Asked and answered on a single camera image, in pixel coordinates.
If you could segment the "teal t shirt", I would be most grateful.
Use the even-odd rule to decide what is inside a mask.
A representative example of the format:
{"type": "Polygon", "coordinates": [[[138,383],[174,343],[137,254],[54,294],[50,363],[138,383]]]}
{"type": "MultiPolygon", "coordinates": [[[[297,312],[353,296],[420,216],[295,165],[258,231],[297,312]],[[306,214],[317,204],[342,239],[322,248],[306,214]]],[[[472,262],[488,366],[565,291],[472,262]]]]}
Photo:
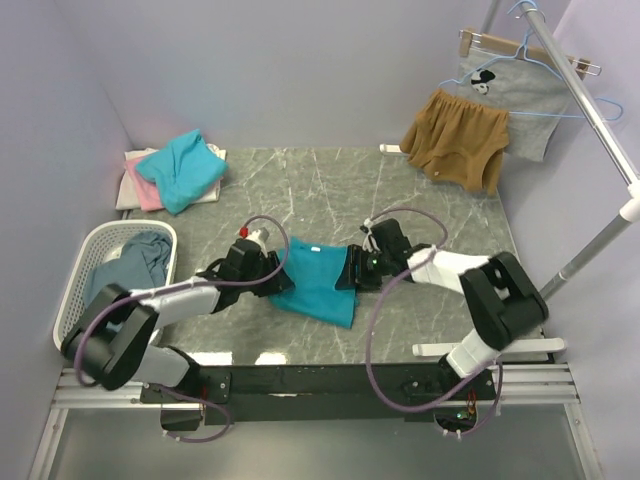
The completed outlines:
{"type": "Polygon", "coordinates": [[[353,288],[335,287],[346,259],[345,246],[308,243],[292,237],[284,271],[294,287],[269,296],[270,302],[281,310],[350,329],[357,305],[356,292],[353,288]]]}

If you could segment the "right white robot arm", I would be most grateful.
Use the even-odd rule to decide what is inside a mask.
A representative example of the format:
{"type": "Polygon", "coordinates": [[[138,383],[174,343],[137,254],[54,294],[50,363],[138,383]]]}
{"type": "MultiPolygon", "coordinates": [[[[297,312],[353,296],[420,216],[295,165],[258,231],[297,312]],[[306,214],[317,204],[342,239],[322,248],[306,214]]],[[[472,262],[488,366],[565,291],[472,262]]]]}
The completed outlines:
{"type": "Polygon", "coordinates": [[[465,255],[431,244],[413,246],[397,220],[366,221],[361,246],[347,248],[335,288],[376,291],[386,276],[408,270],[407,280],[461,294],[473,328],[442,358],[439,387],[460,399],[474,386],[473,374],[512,343],[541,326],[549,310],[518,259],[510,252],[493,256],[465,255]]]}

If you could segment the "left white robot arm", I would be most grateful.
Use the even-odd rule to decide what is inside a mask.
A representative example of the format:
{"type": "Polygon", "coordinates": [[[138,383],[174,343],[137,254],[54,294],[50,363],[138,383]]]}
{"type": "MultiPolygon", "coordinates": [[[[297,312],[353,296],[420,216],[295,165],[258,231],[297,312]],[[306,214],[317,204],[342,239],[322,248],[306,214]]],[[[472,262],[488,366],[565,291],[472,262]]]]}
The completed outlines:
{"type": "Polygon", "coordinates": [[[240,295],[257,297],[293,288],[284,265],[289,253],[266,250],[256,235],[236,240],[225,257],[190,279],[145,290],[104,287],[61,342],[78,380],[114,391],[131,380],[164,387],[176,401],[202,395],[208,379],[201,365],[175,347],[150,344],[152,334],[191,317],[215,314],[240,295]]]}

